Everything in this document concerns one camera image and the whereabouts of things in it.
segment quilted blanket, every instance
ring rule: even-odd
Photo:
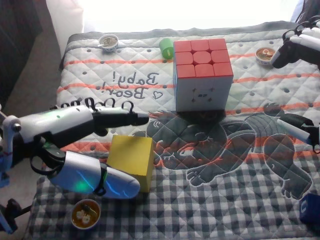
[[[41,177],[25,238],[316,238],[317,229],[299,220],[299,200],[307,193],[320,194],[319,158],[276,121],[294,113],[320,122],[319,70],[304,61],[274,69],[255,60],[258,48],[276,50],[282,34],[294,27],[281,21],[116,33],[119,46],[113,53],[97,47],[103,33],[71,36],[57,104],[112,97],[121,106],[129,100],[135,111],[149,112],[150,121],[109,129],[106,137],[92,134],[64,149],[106,161],[113,135],[152,137],[150,193],[105,199],[59,189]],[[175,112],[173,61],[163,59],[158,48],[163,37],[225,39],[234,73],[225,111]],[[97,200],[102,209],[99,224],[90,231],[77,230],[70,220],[73,205],[83,198]]]

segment white backdrop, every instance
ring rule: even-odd
[[[298,1],[46,0],[61,56],[68,38],[76,33],[231,28],[290,21]]]

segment checkered pattern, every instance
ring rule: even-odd
[[[255,33],[234,33],[224,37],[230,55],[246,55],[254,52],[257,48],[271,44],[277,48],[281,44],[282,30],[260,29]],[[174,40],[202,39],[211,36],[185,36],[172,37]],[[113,58],[121,58],[126,61],[135,61],[138,58],[153,60],[158,57],[158,44],[161,37],[145,39],[122,39],[120,40],[120,52],[116,52]],[[93,47],[96,39],[85,39],[70,42],[64,62],[79,61],[90,58],[104,58],[109,55],[100,55],[100,49]],[[218,157],[224,161],[238,159],[233,167],[225,165],[225,173],[208,172],[207,177],[214,175],[211,181],[200,185],[192,184],[188,179],[190,173],[184,166],[188,161],[181,160],[183,165],[169,168],[164,161],[164,153],[157,154],[155,168],[152,173],[150,193],[140,193],[135,199],[114,200],[99,198],[94,195],[81,195],[67,192],[54,187],[45,177],[40,177],[37,183],[37,193],[33,200],[31,216],[25,234],[25,239],[283,239],[303,238],[311,239],[316,233],[307,228],[299,220],[299,195],[290,195],[290,186],[296,186],[299,181],[288,180],[288,174],[299,173],[302,180],[310,183],[308,188],[302,191],[306,193],[320,194],[320,161],[309,146],[294,141],[294,150],[288,151],[293,155],[290,165],[276,167],[275,162],[280,162],[278,154],[274,155],[272,146],[287,146],[287,138],[270,138],[282,133],[277,129],[272,117],[260,112],[241,113],[242,108],[261,108],[266,103],[277,103],[279,105],[290,105],[296,103],[313,103],[319,98],[320,81],[313,75],[305,76],[303,73],[317,73],[317,68],[305,62],[288,65],[282,69],[266,69],[257,66],[254,57],[231,58],[234,78],[246,79],[261,77],[261,81],[245,81],[232,85],[227,103],[227,111],[236,110],[227,114],[221,127],[215,127],[206,131],[208,136],[221,133],[222,127],[229,143],[237,143],[226,147],[227,150],[220,152]],[[140,72],[145,76],[149,71],[159,73],[158,83],[167,86],[172,84],[172,63],[161,64],[129,64],[105,65],[109,69],[100,68],[104,64],[93,65],[91,63],[80,63],[68,65],[62,72],[61,86],[65,87],[72,83],[86,83],[98,85],[100,80],[106,81],[105,76],[114,70],[117,73],[123,71],[127,76],[132,71]],[[95,75],[95,80],[90,81],[83,75]],[[290,79],[277,78],[267,79],[272,74],[295,74],[297,77]],[[134,99],[136,110],[149,111],[174,111],[173,90],[163,88],[163,97],[156,100],[152,91],[146,91],[144,99]],[[104,100],[101,90],[78,87],[69,88],[58,94],[58,104],[70,102],[79,98],[94,97],[97,101]],[[117,104],[126,100],[124,97],[117,98]],[[296,113],[315,122],[319,121],[318,106],[304,108],[285,108],[285,112]],[[108,154],[108,142],[116,134],[135,135],[139,133],[151,136],[154,140],[161,134],[163,140],[169,141],[168,148],[175,155],[177,146],[186,143],[187,130],[190,124],[177,122],[176,118],[167,122],[159,122],[157,117],[150,121],[148,126],[123,127],[111,129],[106,138],[90,135],[81,141],[68,147],[69,150],[78,151],[100,159],[106,159]],[[249,146],[252,134],[255,140],[252,148]],[[270,142],[266,148],[265,140]],[[195,148],[193,154],[204,155],[206,149]],[[99,224],[90,231],[81,231],[71,224],[71,209],[75,203],[83,198],[95,199],[101,206],[101,218]]]

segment gray floor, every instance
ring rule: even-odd
[[[43,32],[37,36],[28,62],[3,109],[7,115],[17,117],[46,111],[56,104],[56,91],[60,84],[58,70],[60,50],[51,17],[45,0],[34,1]],[[27,159],[8,172],[10,185],[0,188],[0,204],[7,205],[10,198],[17,200],[21,207],[32,203],[36,193],[38,174],[30,168]],[[13,235],[0,232],[1,240],[20,240],[26,230],[30,214],[16,218],[18,230]]]

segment bowl rim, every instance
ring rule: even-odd
[[[98,206],[98,208],[99,208],[99,217],[98,217],[98,219],[95,221],[94,224],[92,224],[91,226],[88,226],[88,227],[79,227],[79,226],[77,226],[77,225],[74,223],[74,221],[72,221],[72,213],[74,212],[75,208],[76,208],[79,204],[81,204],[81,203],[83,203],[83,202],[93,202],[93,203],[95,203],[95,204]],[[101,207],[100,207],[100,205],[97,203],[97,201],[95,201],[95,200],[93,200],[93,199],[86,198],[86,199],[82,199],[82,200],[78,201],[78,202],[72,207],[70,220],[71,220],[72,225],[75,226],[77,229],[80,229],[80,230],[88,230],[88,229],[93,228],[93,227],[99,222],[100,217],[101,217]]]
[[[258,49],[255,51],[254,54],[255,54],[255,57],[256,57],[257,59],[259,59],[259,60],[262,61],[262,62],[269,63],[269,62],[271,61],[271,59],[270,59],[270,60],[264,60],[264,59],[260,58],[260,57],[257,55],[258,51],[261,50],[261,49],[271,49],[272,51],[274,51],[274,53],[276,53],[276,50],[274,50],[272,47],[263,46],[263,47],[258,48]]]
[[[103,48],[103,49],[112,49],[112,48],[114,48],[115,46],[117,46],[117,44],[119,43],[119,38],[118,38],[116,35],[110,34],[110,33],[101,36],[101,37],[99,38],[99,40],[98,40],[98,43],[99,43],[99,44],[102,44],[100,41],[101,41],[102,39],[106,38],[106,37],[115,38],[115,39],[116,39],[116,43],[115,43],[114,45],[112,45],[112,46],[100,46],[100,47]]]

